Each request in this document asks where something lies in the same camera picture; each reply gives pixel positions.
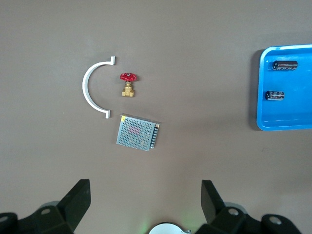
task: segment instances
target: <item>gray floor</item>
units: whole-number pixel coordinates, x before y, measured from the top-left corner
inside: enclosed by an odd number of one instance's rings
[[[0,212],[19,217],[81,178],[92,204],[76,234],[145,234],[205,222],[202,179],[251,216],[311,233],[312,131],[255,124],[258,61],[312,43],[312,2],[0,0]],[[82,94],[86,70],[97,69]],[[133,72],[135,98],[119,75]],[[149,152],[116,145],[120,114],[160,121]]]

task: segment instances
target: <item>valve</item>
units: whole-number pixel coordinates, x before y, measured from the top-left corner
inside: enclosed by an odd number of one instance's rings
[[[136,74],[133,73],[123,73],[120,75],[120,79],[126,82],[125,88],[122,90],[122,96],[124,97],[133,97],[135,91],[132,89],[132,83],[137,79]]]

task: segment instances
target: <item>perforated metal casing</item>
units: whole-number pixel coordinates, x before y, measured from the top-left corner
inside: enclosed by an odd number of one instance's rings
[[[149,151],[154,148],[159,125],[156,121],[122,114],[117,144]]]

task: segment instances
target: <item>white curved handle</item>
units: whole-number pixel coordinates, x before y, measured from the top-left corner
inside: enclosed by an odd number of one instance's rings
[[[90,94],[89,94],[88,82],[89,82],[90,75],[93,73],[93,71],[95,69],[97,69],[98,67],[103,66],[103,65],[114,65],[114,64],[115,64],[115,56],[111,56],[111,61],[108,61],[108,62],[98,62],[98,63],[94,64],[92,67],[90,67],[88,69],[86,74],[84,74],[84,77],[83,77],[83,80],[82,80],[82,91],[83,91],[83,95],[84,95],[85,99],[90,104],[90,106],[92,106],[94,109],[96,109],[97,111],[105,113],[105,117],[106,118],[109,118],[110,110],[106,110],[104,108],[99,107],[92,100],[92,98],[90,97]]]

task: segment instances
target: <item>black cylindrical capacitor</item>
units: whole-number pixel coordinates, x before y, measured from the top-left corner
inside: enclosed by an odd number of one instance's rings
[[[297,61],[274,61],[272,67],[275,71],[293,71],[296,70],[297,66]]]
[[[281,91],[267,91],[265,99],[269,101],[282,101],[285,97],[284,92]]]

